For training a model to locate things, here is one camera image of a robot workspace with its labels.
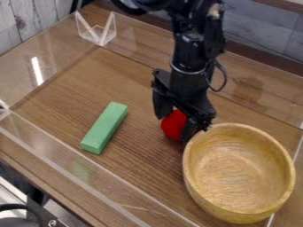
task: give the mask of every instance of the red object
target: red object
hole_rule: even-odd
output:
[[[180,141],[185,120],[186,116],[180,110],[173,110],[172,113],[162,118],[161,130],[169,139]]]

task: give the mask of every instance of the floor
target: floor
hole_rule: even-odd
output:
[[[1,161],[0,161],[0,177],[5,179],[6,182],[9,182],[14,188],[20,190],[20,194],[30,195],[33,191],[32,185],[26,182],[26,180],[20,176],[20,174],[10,169]],[[0,204],[3,203],[3,200],[6,198],[6,195],[0,190]],[[61,223],[64,223],[68,227],[86,227],[86,225],[53,201],[46,200],[46,203],[44,205],[44,208],[48,210],[48,212],[57,217]]]

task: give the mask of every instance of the black cable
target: black cable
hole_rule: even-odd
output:
[[[38,213],[30,207],[28,207],[26,205],[22,205],[22,204],[16,204],[16,203],[0,205],[0,212],[6,211],[6,210],[13,210],[13,209],[28,210],[36,216],[38,226],[42,227],[41,217],[40,217]]]
[[[226,85],[226,71],[224,69],[224,66],[220,64],[220,62],[217,60],[213,61],[213,65],[220,69],[220,71],[222,72],[222,76],[224,76],[224,81],[222,81],[222,85],[218,89],[216,89],[212,84],[209,83],[208,81],[208,78],[206,78],[206,75],[204,74],[204,79],[205,79],[205,82],[206,82],[206,85],[209,87],[209,89],[213,91],[213,92],[220,92],[224,88],[224,86]]]
[[[137,8],[137,9],[133,9],[133,8],[129,8],[128,5],[125,5],[120,0],[110,0],[110,2],[124,11],[126,12],[128,14],[132,14],[132,15],[142,15],[145,14],[146,12]]]

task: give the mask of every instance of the wooden table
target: wooden table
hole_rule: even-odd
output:
[[[90,24],[109,16],[97,4],[81,13]],[[10,106],[0,115],[0,158],[92,226],[237,226],[194,205],[182,185],[184,145],[162,136],[152,114],[152,68],[169,69],[172,34],[121,15],[116,22],[104,48],[78,38],[69,16],[0,58],[0,97]],[[289,201],[246,226],[301,226],[303,79],[232,53],[218,59],[229,83],[209,93],[213,123],[257,127],[296,158]],[[110,100],[129,114],[93,155],[78,142]]]
[[[303,12],[303,1],[301,0],[253,0],[260,4],[272,5],[276,8],[280,8],[286,11]]]

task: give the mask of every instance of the cable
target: cable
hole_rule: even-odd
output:
[[[205,79],[205,82],[206,82],[206,85],[209,87],[209,89],[213,91],[213,92],[220,92],[224,88],[224,86],[226,85],[226,71],[224,69],[224,66],[220,64],[220,62],[217,60],[213,61],[213,65],[218,68],[218,70],[222,72],[222,76],[224,76],[224,81],[222,81],[222,85],[218,89],[214,89],[212,84],[209,83],[208,81],[208,78],[206,78],[206,75],[204,74],[204,79]]]

